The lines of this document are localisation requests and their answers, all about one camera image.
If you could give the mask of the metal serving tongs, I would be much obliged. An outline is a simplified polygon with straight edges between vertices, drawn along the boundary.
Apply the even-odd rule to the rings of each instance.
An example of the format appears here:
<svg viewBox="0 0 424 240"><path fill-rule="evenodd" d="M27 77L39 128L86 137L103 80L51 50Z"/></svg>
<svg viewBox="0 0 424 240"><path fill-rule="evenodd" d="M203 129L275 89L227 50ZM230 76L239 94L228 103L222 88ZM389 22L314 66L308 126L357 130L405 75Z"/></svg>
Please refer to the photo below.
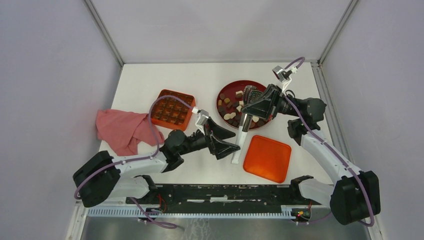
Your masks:
<svg viewBox="0 0 424 240"><path fill-rule="evenodd" d="M243 90L243 107L256 100L262 95L262 92L257 89L256 86L247 85ZM250 125L252 123L252 115L241 112L240 123L238 127L238 132L236 136L235 144L240 147L240 150L233 153L231 157L231 164L238 165L240 161L241 151L243 149L244 143L246 141L246 137L248 131L250 129Z"/></svg>

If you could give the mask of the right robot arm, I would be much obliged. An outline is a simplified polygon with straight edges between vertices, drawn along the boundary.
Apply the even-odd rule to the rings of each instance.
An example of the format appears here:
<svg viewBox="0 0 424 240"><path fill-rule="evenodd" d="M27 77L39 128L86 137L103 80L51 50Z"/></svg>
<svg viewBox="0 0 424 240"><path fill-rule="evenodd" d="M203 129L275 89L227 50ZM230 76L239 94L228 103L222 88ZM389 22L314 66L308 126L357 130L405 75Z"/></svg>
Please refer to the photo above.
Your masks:
<svg viewBox="0 0 424 240"><path fill-rule="evenodd" d="M243 91L241 112L260 120L273 120L277 114L293 116L287 122L291 139L306 150L325 170L332 185L310 175L292 179L289 199L295 204L315 201L330 209L342 225L359 222L366 227L375 224L381 212L379 178L373 171L363 171L325 137L318 123L324 119L326 104L319 98L296 98L291 90L269 84L264 91L253 86Z"/></svg>

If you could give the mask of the orange chocolate box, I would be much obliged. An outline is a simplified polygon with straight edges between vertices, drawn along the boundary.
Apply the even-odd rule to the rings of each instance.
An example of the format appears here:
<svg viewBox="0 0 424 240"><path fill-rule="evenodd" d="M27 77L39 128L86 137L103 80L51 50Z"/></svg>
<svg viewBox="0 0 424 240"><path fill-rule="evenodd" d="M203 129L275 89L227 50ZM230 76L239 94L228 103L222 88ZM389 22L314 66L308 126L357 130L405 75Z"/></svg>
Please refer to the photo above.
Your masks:
<svg viewBox="0 0 424 240"><path fill-rule="evenodd" d="M185 104L172 97L159 99L163 96L174 96ZM186 93L163 89L160 91L158 99L151 112L152 123L171 130L185 131L192 117L192 110L186 105L194 107L196 105L195 97Z"/></svg>

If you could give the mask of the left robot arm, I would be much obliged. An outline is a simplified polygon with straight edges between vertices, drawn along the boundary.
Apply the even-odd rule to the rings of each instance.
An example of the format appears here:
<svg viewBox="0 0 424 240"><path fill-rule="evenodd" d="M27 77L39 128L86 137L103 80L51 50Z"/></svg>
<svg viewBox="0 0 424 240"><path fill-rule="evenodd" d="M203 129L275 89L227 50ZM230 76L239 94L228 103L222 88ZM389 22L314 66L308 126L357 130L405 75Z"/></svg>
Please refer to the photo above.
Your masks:
<svg viewBox="0 0 424 240"><path fill-rule="evenodd" d="M152 153L114 158L108 151L100 151L73 174L75 197L86 208L116 198L135 198L151 204L158 190L152 174L173 171L184 163L183 155L202 149L208 149L217 160L223 159L240 150L237 144L226 141L235 135L208 118L202 129L190 136L172 130L158 151Z"/></svg>

